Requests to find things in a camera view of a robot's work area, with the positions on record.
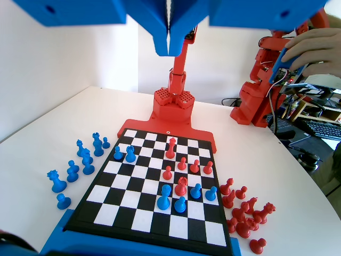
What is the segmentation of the person's hand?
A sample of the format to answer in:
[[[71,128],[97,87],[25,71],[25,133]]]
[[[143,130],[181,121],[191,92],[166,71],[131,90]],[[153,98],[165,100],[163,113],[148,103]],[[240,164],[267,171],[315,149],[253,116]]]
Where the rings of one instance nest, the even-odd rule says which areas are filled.
[[[281,58],[291,64],[290,70],[308,65],[303,76],[329,74],[340,77],[340,29],[319,28],[309,30],[290,40],[285,48],[287,52]]]

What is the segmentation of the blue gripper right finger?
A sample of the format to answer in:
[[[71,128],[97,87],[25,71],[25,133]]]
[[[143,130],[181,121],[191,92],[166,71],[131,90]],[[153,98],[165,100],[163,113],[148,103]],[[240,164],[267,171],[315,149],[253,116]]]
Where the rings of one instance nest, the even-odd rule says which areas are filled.
[[[208,16],[209,1],[171,1],[170,6],[170,56],[182,52],[186,35]]]

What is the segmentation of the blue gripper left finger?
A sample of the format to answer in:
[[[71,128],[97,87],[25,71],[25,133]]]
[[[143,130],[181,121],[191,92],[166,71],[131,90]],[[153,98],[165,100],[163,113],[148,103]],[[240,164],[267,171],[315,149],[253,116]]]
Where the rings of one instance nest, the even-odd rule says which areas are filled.
[[[125,1],[127,14],[141,25],[153,38],[159,56],[168,56],[167,3],[162,0]]]

